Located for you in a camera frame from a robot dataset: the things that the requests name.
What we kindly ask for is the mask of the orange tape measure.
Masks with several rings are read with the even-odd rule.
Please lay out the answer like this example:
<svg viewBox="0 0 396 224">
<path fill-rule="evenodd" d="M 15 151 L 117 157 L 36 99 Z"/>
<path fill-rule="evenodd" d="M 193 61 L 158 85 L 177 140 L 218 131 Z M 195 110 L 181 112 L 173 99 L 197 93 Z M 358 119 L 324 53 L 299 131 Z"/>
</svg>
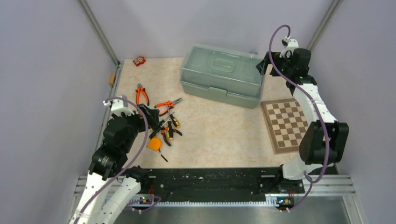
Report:
<svg viewBox="0 0 396 224">
<path fill-rule="evenodd" d="M 164 155 L 161 152 L 161 146 L 162 146 L 162 142 L 160 139 L 153 137 L 152 139 L 150 139 L 150 141 L 147 144 L 147 148 L 156 151 L 160 154 L 160 156 L 166 161 L 168 162 L 168 160 L 164 157 Z"/>
</svg>

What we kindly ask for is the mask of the wooden block left edge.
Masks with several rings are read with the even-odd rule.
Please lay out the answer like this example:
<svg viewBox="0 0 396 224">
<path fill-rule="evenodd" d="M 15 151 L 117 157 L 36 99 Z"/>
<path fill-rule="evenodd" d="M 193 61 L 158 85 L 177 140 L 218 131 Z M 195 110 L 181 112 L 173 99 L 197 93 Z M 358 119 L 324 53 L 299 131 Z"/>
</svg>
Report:
<svg viewBox="0 0 396 224">
<path fill-rule="evenodd" d="M 115 85 L 115 81 L 116 81 L 116 74 L 115 74 L 115 73 L 112 73 L 112 74 L 109 76 L 108 84 L 109 84 L 110 86 L 114 86 L 114 85 Z"/>
</svg>

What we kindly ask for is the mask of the wooden chessboard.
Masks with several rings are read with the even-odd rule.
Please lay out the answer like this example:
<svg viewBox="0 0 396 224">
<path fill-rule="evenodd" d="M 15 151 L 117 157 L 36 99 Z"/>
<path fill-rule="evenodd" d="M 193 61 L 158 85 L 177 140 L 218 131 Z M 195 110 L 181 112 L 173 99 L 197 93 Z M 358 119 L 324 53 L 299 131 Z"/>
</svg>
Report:
<svg viewBox="0 0 396 224">
<path fill-rule="evenodd" d="M 302 107 L 294 98 L 260 103 L 275 154 L 299 151 L 308 128 Z"/>
</svg>

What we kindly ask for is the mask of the green plastic toolbox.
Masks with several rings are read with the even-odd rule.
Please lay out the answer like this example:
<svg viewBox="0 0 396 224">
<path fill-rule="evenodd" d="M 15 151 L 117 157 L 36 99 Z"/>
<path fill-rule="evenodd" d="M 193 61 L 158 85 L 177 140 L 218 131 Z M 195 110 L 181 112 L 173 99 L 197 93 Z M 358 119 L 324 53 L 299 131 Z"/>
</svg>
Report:
<svg viewBox="0 0 396 224">
<path fill-rule="evenodd" d="M 194 45 L 180 69 L 185 93 L 249 109 L 262 97 L 262 56 L 208 45 Z"/>
</svg>

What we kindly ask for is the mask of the orange long nose pliers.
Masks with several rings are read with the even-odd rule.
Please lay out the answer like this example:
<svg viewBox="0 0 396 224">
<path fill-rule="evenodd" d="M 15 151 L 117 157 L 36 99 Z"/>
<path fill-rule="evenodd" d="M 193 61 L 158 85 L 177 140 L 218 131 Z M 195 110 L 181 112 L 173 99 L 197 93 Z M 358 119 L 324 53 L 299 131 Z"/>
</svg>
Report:
<svg viewBox="0 0 396 224">
<path fill-rule="evenodd" d="M 161 117 L 161 116 L 165 115 L 169 111 L 169 109 L 173 109 L 174 106 L 176 104 L 180 103 L 182 100 L 183 100 L 183 98 L 178 98 L 173 101 L 169 100 L 167 102 L 158 103 L 154 107 L 156 109 L 159 109 L 160 107 L 166 107 L 166 109 L 163 112 L 160 112 L 159 116 Z"/>
</svg>

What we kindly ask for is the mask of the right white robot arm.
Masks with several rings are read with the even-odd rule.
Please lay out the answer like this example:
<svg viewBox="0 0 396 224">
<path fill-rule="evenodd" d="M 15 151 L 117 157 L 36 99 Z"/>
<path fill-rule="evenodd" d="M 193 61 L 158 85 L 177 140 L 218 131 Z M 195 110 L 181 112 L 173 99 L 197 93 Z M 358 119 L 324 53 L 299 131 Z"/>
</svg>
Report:
<svg viewBox="0 0 396 224">
<path fill-rule="evenodd" d="M 299 144 L 299 156 L 282 165 L 283 174 L 274 179 L 274 187 L 279 192 L 287 192 L 293 185 L 292 180 L 302 179 L 304 174 L 340 162 L 349 134 L 348 124 L 330 113 L 316 80 L 308 74 L 311 52 L 297 48 L 287 54 L 289 57 L 285 58 L 279 52 L 267 52 L 256 66 L 264 75 L 271 64 L 272 76 L 286 77 L 286 86 L 301 106 L 308 124 Z"/>
</svg>

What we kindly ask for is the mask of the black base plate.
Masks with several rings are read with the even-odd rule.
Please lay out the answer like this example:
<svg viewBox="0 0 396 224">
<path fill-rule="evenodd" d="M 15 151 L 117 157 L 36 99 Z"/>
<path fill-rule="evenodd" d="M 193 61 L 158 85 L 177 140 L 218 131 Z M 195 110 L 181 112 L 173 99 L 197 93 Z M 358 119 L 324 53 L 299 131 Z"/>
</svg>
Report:
<svg viewBox="0 0 396 224">
<path fill-rule="evenodd" d="M 164 203 L 244 203 L 304 192 L 302 180 L 285 179 L 281 167 L 264 167 L 152 168 L 139 193 L 160 196 Z"/>
</svg>

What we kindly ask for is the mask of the black yellow screwdriver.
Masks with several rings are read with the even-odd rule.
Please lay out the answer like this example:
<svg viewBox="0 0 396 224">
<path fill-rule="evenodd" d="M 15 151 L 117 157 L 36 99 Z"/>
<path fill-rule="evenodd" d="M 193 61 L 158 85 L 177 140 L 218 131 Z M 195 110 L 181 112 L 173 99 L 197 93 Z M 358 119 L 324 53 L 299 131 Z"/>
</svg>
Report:
<svg viewBox="0 0 396 224">
<path fill-rule="evenodd" d="M 180 127 L 180 123 L 179 121 L 176 119 L 176 117 L 173 114 L 170 114 L 170 118 L 172 121 L 172 124 L 176 127 L 179 128 Z"/>
<path fill-rule="evenodd" d="M 172 122 L 168 121 L 168 130 L 167 130 L 167 136 L 169 140 L 172 140 L 174 137 L 174 129 L 172 127 Z"/>
</svg>

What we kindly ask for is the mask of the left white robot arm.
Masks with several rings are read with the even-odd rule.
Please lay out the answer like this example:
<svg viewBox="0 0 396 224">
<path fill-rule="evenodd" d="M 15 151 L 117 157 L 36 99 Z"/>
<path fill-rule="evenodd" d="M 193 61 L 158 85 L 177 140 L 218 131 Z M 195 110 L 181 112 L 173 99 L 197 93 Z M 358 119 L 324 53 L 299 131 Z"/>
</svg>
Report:
<svg viewBox="0 0 396 224">
<path fill-rule="evenodd" d="M 147 124 L 139 112 L 128 106 L 112 105 L 112 117 L 103 131 L 101 146 L 92 156 L 85 189 L 70 219 L 71 224 L 113 224 L 133 196 L 149 189 L 147 171 L 132 167 L 126 169 L 127 176 L 113 196 L 106 200 L 111 182 L 117 179 L 118 173 L 124 172 L 122 168 L 127 162 L 127 154 L 138 133 L 145 133 L 147 128 L 159 123 L 159 109 L 150 109 L 144 104 L 139 108 L 146 116 Z"/>
</svg>

